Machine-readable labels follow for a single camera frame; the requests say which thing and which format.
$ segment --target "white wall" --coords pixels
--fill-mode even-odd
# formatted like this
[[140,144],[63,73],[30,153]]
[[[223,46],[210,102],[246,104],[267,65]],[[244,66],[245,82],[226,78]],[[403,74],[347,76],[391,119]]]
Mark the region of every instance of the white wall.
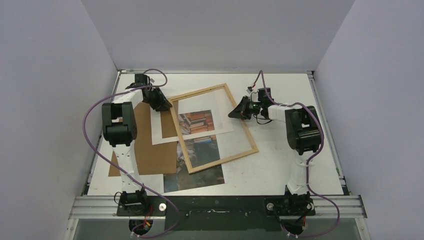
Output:
[[373,240],[423,239],[424,1],[356,0],[315,73]]
[[2,0],[0,23],[0,238],[61,239],[116,69],[79,0]]
[[293,72],[317,68],[354,0],[82,2],[119,69]]

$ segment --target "brown cardboard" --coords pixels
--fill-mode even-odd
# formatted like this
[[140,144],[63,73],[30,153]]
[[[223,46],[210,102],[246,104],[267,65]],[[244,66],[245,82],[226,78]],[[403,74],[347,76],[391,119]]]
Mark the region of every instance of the brown cardboard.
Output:
[[177,137],[177,130],[175,130],[171,111],[160,112],[160,124],[162,125],[163,139]]
[[[135,122],[137,124],[137,138],[134,143],[135,160],[140,175],[150,174],[175,174],[177,172],[177,142],[167,142],[152,145],[152,125],[150,106],[139,103],[134,108]],[[175,130],[172,116],[161,120],[162,134],[170,136]],[[115,153],[112,154],[112,162],[118,164]],[[120,176],[117,168],[110,166],[109,177]]]

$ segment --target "wooden picture frame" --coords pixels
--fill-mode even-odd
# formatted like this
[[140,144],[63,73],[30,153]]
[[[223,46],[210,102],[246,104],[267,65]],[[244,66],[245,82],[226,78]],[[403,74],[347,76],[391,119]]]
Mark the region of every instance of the wooden picture frame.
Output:
[[184,155],[185,164],[187,166],[189,174],[193,174],[193,173],[196,173],[196,172],[199,172],[199,171],[203,171],[205,169],[209,169],[209,168],[218,166],[220,164],[223,164],[223,163],[226,163],[226,162],[229,162],[229,161],[232,161],[232,160],[235,160],[235,159],[238,159],[238,158],[250,155],[250,154],[257,153],[259,151],[258,147],[256,146],[256,143],[255,143],[255,141],[252,137],[252,134],[249,131],[247,124],[243,120],[239,120],[240,123],[241,123],[241,126],[244,130],[244,133],[247,137],[247,140],[250,144],[251,149],[244,151],[244,152],[241,152],[241,153],[238,153],[238,154],[235,154],[235,155],[232,155],[232,156],[229,156],[229,157],[221,158],[221,159],[213,161],[213,162],[209,162],[209,163],[204,164],[204,165],[192,167],[192,163],[191,163],[190,158],[189,158],[189,153],[187,151],[186,144],[184,142],[183,133],[181,132],[180,124],[179,124],[179,121],[178,121],[178,101],[183,100],[183,99],[188,99],[188,98],[191,98],[191,97],[194,97],[194,96],[198,96],[198,95],[201,95],[201,94],[210,93],[210,92],[213,92],[213,91],[216,91],[216,90],[221,90],[221,89],[225,91],[225,93],[228,97],[228,100],[230,101],[232,107],[235,108],[237,106],[237,103],[234,100],[234,97],[231,94],[230,89],[228,88],[228,85],[226,83],[219,84],[219,85],[216,85],[216,86],[207,87],[207,88],[203,88],[203,89],[200,89],[200,90],[196,90],[196,91],[192,91],[192,92],[188,92],[188,93],[184,93],[184,94],[181,94],[181,95],[177,95],[177,96],[173,96],[173,97],[168,98],[169,102],[172,104],[170,112],[172,114],[172,119],[173,119],[173,122],[174,122],[174,125],[175,125],[176,133],[177,133],[180,145],[181,145],[182,154]]

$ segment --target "white table surface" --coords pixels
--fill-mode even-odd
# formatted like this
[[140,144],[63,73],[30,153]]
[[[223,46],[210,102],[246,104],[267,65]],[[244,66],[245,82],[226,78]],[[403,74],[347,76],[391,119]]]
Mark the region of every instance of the white table surface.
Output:
[[[164,81],[163,76],[159,74],[149,74],[149,76],[155,79],[155,84],[161,84]],[[255,80],[256,76],[257,74],[239,73],[167,74],[168,84],[161,87],[161,90],[165,96],[175,96],[227,83],[235,101],[238,103],[242,96],[247,94],[247,86]],[[265,74],[264,76],[266,86],[271,88],[272,97],[276,102],[301,102],[307,106],[317,106],[306,74]],[[133,74],[121,75],[116,92],[124,92],[125,88],[132,82],[134,82]],[[262,82],[259,80],[256,88],[261,87]],[[252,119],[247,121],[247,125],[259,152],[224,163],[222,171],[225,184],[168,192],[164,195],[283,195],[285,185],[290,177],[293,159],[297,157],[287,143],[285,123],[273,121],[266,125],[259,125]],[[99,151],[106,157],[112,156],[112,147],[103,138],[100,140]],[[109,167],[106,161],[96,156],[88,190],[89,196],[113,196],[116,192],[122,190],[121,177],[108,176]],[[146,186],[163,193],[162,174],[141,175],[140,177]],[[310,186],[319,194],[343,194],[327,138],[325,138],[322,152],[314,159],[314,166],[310,174]]]

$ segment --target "glass pane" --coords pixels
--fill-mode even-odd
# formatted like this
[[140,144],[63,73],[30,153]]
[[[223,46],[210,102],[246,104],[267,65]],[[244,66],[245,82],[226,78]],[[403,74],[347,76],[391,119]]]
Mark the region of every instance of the glass pane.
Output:
[[[312,234],[327,230],[334,223],[334,219],[308,219],[309,226],[303,233]],[[153,227],[147,235],[159,233],[164,230],[165,220],[155,220]],[[134,240],[130,237],[129,221],[127,219],[80,219],[76,228],[74,240]],[[262,229],[250,229],[246,231],[172,231],[154,239],[158,240],[282,240],[295,239],[286,238],[283,231],[267,232]],[[342,218],[339,225],[333,231],[320,237],[313,237],[314,240],[360,240],[358,228],[354,218]]]

